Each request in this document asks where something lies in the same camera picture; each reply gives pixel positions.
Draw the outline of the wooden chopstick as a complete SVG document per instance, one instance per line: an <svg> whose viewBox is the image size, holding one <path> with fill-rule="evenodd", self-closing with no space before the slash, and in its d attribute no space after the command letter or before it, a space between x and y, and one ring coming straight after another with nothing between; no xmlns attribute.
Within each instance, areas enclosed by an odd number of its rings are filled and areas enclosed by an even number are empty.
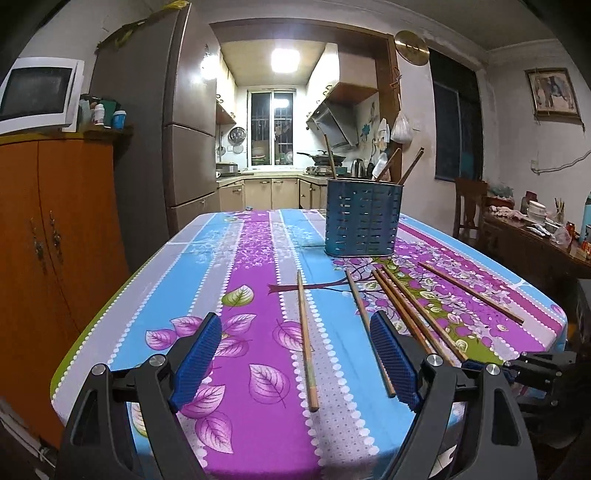
<svg viewBox="0 0 591 480"><path fill-rule="evenodd" d="M436 349L430 342L430 336L425 335L422 328L422 322L418 316L407 306L406 301L402 298L402 295L394 289L394 286L386 279L386 276L381 273L379 269L372 271L373 276L380 284L384 293L387 295L390 302L394 305L394 310L397 311L399 317L407 327L411 336L419 342L423 349L428 353L435 353Z"/></svg>
<svg viewBox="0 0 591 480"><path fill-rule="evenodd" d="M328 135L325 134L324 132L322 132L322 137L324 137L324 140L325 140L325 150L327 150L327 154L329 157L329 166L331 167L331 171L332 171L332 179L337 179L338 175L337 175L337 170L335 170L334 155L332 155L332 149L331 149L331 145L329 145Z"/></svg>
<svg viewBox="0 0 591 480"><path fill-rule="evenodd" d="M517 323L519 325L524 324L524 320L521 317L519 317L517 314L515 314L514 312L512 312L508 308L502 306L501 304L495 302L494 300L486 297L485 295L473 290L472 288L468 287L467 285L464 285L463 283L461 283L457 279L453 278L452 276L450 276L444 272L441 272L440 270L434 268L433 266L431 266L429 264L420 262L419 265L421 267L425 268L426 270L430 271L431 273L439 276L440 278L448 281L452 285L464 290L465 292L469 293L470 295L477 298L481 302L483 302L483 303L489 305L490 307L496 309L497 311L501 312L503 315L505 315L507 318L511 319L515 323Z"/></svg>
<svg viewBox="0 0 591 480"><path fill-rule="evenodd" d="M446 363L452 364L451 359L444 351L442 345L431 330L425 325L422 317L410 306L404 296L394 288L394 284L386 278L386 274L380 269L374 269L373 275L380 283L384 293L388 296L394 309L398 312L400 318L411 333L427 353L439 354Z"/></svg>
<svg viewBox="0 0 591 480"><path fill-rule="evenodd" d="M413 170L417 166L418 162L422 159L424 153L425 153L425 148L421 147L419 149L419 151L417 152L415 159L413 160L411 165L407 168L407 170L404 172L403 176L401 177L401 179L398 183L399 185L404 186L404 184L406 183L406 181L408 180L408 178L412 174Z"/></svg>
<svg viewBox="0 0 591 480"><path fill-rule="evenodd" d="M382 162L380 161L375 168L375 180L377 182L382 181L390 172L391 165L394 163L394 157L396 157L401 152L400 148L394 150L394 153L388 158L387 161Z"/></svg>
<svg viewBox="0 0 591 480"><path fill-rule="evenodd" d="M425 319L430 325L431 329L437 333L439 338L447 345L448 349L458 358L461 363L468 360L468 356L460 350L456 343L452 340L447 331L437 322L433 315L413 296L412 292L388 269L381 269L389 279L397 286L401 293L405 296L415 310Z"/></svg>
<svg viewBox="0 0 591 480"><path fill-rule="evenodd" d="M360 317L363 321L363 327L365 328L367 338L369 339L370 347L372 347L374 357L377 362L377 366L379 368L387 395L389 398L394 398L394 397L396 397L396 390L394 389L394 385L391 383L390 377L389 377L389 375L382 363L380 355L378 354L378 352L374 346L374 343L372 341L372 336L370 336L370 317L368 315L365 305L363 305L363 300L362 300L360 291L359 291L358 287L356 286L356 282L353 279L353 275L349 272L349 270L346 270L346 279L348 280L349 289L351 290L351 293L353 295L353 299L355 300L356 308L358 308Z"/></svg>
<svg viewBox="0 0 591 480"><path fill-rule="evenodd" d="M303 341L304 376L305 387L307 387L308 409L315 413L320 409L318 400L318 387L315 382L314 361L312 361L312 349L310 331L308 330L307 305L304 298L304 281L301 271L297 271L297 302L298 313L301 322L301 340Z"/></svg>

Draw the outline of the beige kitchen base cabinets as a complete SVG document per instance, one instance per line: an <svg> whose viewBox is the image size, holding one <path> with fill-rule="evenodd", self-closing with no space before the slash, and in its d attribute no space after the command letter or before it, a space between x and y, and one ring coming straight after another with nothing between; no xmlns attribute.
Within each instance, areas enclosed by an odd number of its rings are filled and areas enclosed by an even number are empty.
<svg viewBox="0 0 591 480"><path fill-rule="evenodd" d="M328 179L302 173L245 174L217 180L221 211L325 209Z"/></svg>

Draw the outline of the kitchen window with bars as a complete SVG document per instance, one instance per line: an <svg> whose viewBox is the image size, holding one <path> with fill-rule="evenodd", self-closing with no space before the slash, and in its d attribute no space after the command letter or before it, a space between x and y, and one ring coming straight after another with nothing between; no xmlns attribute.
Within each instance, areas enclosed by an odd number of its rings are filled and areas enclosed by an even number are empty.
<svg viewBox="0 0 591 480"><path fill-rule="evenodd" d="M249 92L250 165L294 165L294 90Z"/></svg>

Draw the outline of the colourful floral tablecloth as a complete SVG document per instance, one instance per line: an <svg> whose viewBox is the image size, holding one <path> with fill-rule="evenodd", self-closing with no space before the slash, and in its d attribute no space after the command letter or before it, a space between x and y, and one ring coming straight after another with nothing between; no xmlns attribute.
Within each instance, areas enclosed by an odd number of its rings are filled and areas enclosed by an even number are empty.
<svg viewBox="0 0 591 480"><path fill-rule="evenodd" d="M420 262L508 308L519 325ZM315 210L204 214L145 262L104 305L56 370L51 404L66 420L92 366L114 370L166 353L209 313L221 344L197 395L178 415L212 479L370 479L380 476L414 419L389 398L349 283L363 305L397 318L372 274L388 269L484 363L559 351L564 311L485 255L409 216L389 258L332 258ZM308 409L297 271L304 281L320 409Z"/></svg>

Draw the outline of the blue perforated utensil holder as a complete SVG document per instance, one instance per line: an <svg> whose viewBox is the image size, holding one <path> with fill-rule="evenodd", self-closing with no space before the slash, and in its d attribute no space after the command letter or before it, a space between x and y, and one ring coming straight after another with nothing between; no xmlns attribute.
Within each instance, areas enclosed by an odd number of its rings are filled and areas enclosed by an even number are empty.
<svg viewBox="0 0 591 480"><path fill-rule="evenodd" d="M361 179L328 182L325 251L335 258L394 253L403 186Z"/></svg>

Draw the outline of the orange wooden cabinet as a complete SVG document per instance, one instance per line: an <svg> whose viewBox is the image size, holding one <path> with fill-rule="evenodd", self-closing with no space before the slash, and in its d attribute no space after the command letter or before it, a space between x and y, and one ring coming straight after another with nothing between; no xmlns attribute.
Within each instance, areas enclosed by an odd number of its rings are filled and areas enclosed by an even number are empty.
<svg viewBox="0 0 591 480"><path fill-rule="evenodd" d="M114 160L129 131L1 140L1 397L58 446L54 371L129 276Z"/></svg>

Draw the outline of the wooden dining chair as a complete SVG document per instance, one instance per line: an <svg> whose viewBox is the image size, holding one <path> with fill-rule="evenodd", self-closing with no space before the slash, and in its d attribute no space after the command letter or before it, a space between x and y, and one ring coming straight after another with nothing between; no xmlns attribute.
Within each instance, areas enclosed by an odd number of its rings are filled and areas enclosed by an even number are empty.
<svg viewBox="0 0 591 480"><path fill-rule="evenodd" d="M455 214L453 237L472 247L476 247L481 217L485 209L488 184L481 180L455 179Z"/></svg>

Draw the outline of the black wok on stove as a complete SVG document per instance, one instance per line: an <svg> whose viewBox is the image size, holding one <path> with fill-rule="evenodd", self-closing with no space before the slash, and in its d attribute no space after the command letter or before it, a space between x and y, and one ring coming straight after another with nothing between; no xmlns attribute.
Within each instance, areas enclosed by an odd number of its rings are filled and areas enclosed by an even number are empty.
<svg viewBox="0 0 591 480"><path fill-rule="evenodd" d="M331 163L334 163L335 166L342 166L342 162L346 160L344 156L332 155L330 157L328 153L312 155L305 152L297 152L297 155L304 155L311 158L315 166L329 166Z"/></svg>

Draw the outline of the white hanging plastic bag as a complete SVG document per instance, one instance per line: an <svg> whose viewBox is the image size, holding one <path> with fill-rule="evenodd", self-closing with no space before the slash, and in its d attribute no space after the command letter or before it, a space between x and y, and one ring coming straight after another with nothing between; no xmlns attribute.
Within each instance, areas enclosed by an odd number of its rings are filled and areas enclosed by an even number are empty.
<svg viewBox="0 0 591 480"><path fill-rule="evenodd" d="M400 110L391 128L391 140L401 145L408 145L413 141L413 138L414 130L411 122L404 111Z"/></svg>

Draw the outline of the dark window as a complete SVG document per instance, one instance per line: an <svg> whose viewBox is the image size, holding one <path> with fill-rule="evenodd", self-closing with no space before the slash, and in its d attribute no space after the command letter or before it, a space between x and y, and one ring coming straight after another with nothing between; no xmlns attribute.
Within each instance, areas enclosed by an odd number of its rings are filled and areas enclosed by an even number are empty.
<svg viewBox="0 0 591 480"><path fill-rule="evenodd" d="M430 68L436 113L435 178L481 180L483 123L476 73L434 49Z"/></svg>

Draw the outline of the steel range hood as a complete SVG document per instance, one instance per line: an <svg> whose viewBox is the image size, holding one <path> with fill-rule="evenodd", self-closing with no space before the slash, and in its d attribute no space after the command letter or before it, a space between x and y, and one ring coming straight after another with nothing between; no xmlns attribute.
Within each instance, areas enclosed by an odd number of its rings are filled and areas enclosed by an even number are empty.
<svg viewBox="0 0 591 480"><path fill-rule="evenodd" d="M353 107L324 101L308 117L307 126L325 134L332 149L353 148L359 143Z"/></svg>

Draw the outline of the blue lidded cup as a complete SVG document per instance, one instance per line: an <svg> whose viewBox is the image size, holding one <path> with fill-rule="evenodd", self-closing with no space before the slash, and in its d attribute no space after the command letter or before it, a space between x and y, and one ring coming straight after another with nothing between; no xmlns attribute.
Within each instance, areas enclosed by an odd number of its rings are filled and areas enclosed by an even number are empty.
<svg viewBox="0 0 591 480"><path fill-rule="evenodd" d="M111 118L111 127L114 130L123 130L126 121L126 112L124 110L116 110L113 112Z"/></svg>

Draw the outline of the white medicine bottle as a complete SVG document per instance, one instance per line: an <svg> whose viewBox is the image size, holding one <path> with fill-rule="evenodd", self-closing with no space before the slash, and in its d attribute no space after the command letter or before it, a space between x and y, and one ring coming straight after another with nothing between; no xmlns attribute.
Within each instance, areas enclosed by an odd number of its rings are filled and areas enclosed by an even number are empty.
<svg viewBox="0 0 591 480"><path fill-rule="evenodd" d="M92 112L92 123L96 126L104 125L105 108L101 103L95 105Z"/></svg>

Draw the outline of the framed elephant picture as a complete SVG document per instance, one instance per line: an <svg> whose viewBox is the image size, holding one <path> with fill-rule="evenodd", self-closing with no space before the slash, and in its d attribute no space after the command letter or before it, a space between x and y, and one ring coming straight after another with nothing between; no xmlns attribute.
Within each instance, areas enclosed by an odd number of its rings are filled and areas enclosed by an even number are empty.
<svg viewBox="0 0 591 480"><path fill-rule="evenodd" d="M575 90L566 68L525 71L536 119L580 119Z"/></svg>

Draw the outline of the grey three-door refrigerator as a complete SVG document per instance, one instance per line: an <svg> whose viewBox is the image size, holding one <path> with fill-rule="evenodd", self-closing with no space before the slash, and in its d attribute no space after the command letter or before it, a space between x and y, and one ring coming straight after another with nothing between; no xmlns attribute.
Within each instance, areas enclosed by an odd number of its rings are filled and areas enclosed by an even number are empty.
<svg viewBox="0 0 591 480"><path fill-rule="evenodd" d="M215 180L219 44L178 1L102 41L90 93L117 101L132 136L114 162L127 264L138 269L195 217L219 206Z"/></svg>

